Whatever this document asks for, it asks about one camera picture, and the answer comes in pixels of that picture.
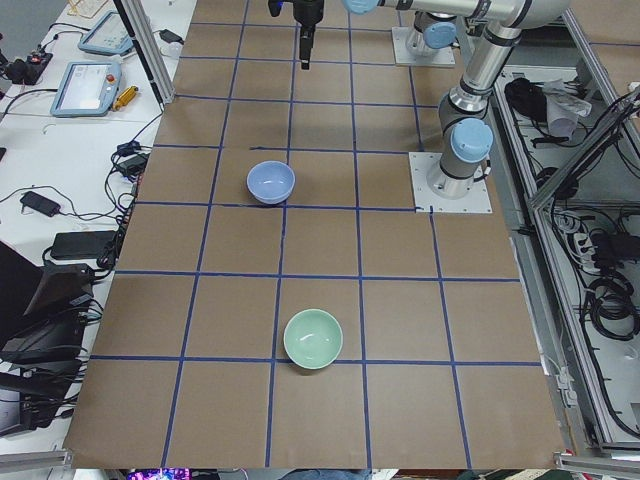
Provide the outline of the black idle gripper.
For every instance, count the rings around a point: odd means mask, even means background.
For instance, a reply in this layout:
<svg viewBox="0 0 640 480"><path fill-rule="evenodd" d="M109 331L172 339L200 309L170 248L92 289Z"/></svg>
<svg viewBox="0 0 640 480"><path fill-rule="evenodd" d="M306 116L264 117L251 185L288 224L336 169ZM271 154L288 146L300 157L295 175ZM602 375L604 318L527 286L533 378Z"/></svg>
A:
<svg viewBox="0 0 640 480"><path fill-rule="evenodd" d="M272 17L281 13L282 5L291 3L293 17L301 25L299 32L299 61L302 70L310 69L311 53L314 46L314 28L324 18L324 0L268 0Z"/></svg>

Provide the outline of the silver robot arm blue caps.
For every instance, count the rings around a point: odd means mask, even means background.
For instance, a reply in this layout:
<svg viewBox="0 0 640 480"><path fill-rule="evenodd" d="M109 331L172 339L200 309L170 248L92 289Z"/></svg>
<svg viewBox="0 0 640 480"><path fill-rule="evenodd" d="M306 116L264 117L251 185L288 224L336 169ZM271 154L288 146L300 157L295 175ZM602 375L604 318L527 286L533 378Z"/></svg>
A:
<svg viewBox="0 0 640 480"><path fill-rule="evenodd" d="M494 134L484 122L488 98L509 55L527 29L545 26L569 7L568 1L345 1L344 8L356 15L378 7L413 10L416 18L446 14L468 19L486 19L458 85L440 102L438 114L444 151L426 175L436 195L457 200L479 180L476 169L489 157Z"/></svg>

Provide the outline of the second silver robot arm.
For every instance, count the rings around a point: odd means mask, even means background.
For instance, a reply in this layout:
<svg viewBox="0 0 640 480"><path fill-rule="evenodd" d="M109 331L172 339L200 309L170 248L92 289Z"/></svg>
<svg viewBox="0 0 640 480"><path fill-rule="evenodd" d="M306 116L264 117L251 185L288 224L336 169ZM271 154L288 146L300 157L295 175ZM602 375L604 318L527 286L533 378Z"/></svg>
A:
<svg viewBox="0 0 640 480"><path fill-rule="evenodd" d="M451 14L416 11L405 39L407 50L415 56L429 56L451 46L457 37L456 20Z"/></svg>

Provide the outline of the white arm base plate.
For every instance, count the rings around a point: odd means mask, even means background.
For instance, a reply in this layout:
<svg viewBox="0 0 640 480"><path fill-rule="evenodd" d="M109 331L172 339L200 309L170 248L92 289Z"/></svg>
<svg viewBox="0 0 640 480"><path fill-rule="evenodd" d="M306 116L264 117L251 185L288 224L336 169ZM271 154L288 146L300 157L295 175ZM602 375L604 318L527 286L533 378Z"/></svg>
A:
<svg viewBox="0 0 640 480"><path fill-rule="evenodd" d="M414 208L421 213L491 214L486 182L448 177L440 166L438 152L408 154Z"/></svg>

